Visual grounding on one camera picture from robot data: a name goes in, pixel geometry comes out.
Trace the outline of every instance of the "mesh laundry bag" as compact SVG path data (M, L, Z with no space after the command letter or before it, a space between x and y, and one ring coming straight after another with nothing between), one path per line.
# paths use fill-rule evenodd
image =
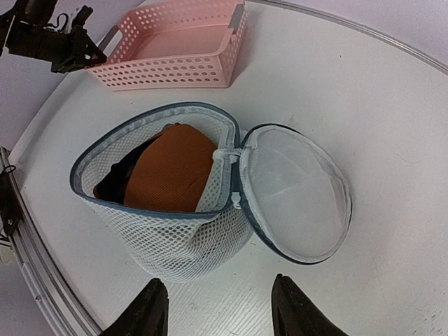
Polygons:
M96 199L93 188L111 165L170 123L193 126L218 148L196 212L156 212ZM241 144L235 119L203 103L163 106L128 120L78 158L70 180L133 259L165 281L210 272L238 252L253 230L288 260L321 262L339 248L351 217L347 182L310 140L282 125L262 125Z

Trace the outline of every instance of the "robotic hand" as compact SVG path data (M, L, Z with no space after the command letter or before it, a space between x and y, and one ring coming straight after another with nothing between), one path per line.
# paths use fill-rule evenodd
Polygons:
M66 73L105 63L107 57L83 28L92 14L84 6L70 18L63 13L57 26L49 24L57 0L17 0L14 7L0 15L0 56L3 47L10 54L52 62L51 71Z

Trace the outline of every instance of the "white table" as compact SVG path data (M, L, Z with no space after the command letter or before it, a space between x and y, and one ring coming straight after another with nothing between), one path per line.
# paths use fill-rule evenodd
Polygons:
M101 135L156 106L202 101L241 127L287 123L349 180L353 220L315 266L287 262L254 235L193 283L167 283L169 334L273 335L270 291L288 275L350 335L448 333L448 77L346 27L248 3L248 32L228 90L112 93L86 73L56 89L14 148L22 194L45 245L98 324L148 283L118 238L69 187L75 159Z

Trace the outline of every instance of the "round mesh lid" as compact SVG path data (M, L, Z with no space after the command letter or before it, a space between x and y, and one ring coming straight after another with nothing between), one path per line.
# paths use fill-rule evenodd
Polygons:
M293 129L261 125L247 134L239 164L241 206L266 245L302 264L336 252L351 197L328 154Z

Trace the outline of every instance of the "metal frame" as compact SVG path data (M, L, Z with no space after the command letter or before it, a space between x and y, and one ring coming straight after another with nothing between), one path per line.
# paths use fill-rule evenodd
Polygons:
M285 3L279 0L248 0L249 2L297 11L316 18L331 21L339 25L367 34L391 46L405 51L433 68L448 74L448 66L421 52L420 50L398 41L391 36L380 33L364 25L346 20L336 15L324 13L320 10ZM101 43L105 46L110 37ZM9 165L8 152L0 148L0 167ZM11 183L20 202L24 222L20 223L14 235L10 238L17 262L23 273L31 294L43 312L45 319L56 335L88 335L95 336L102 333L102 329L79 301L70 286L65 281L57 265L49 254L42 238L33 223L13 174L9 174Z

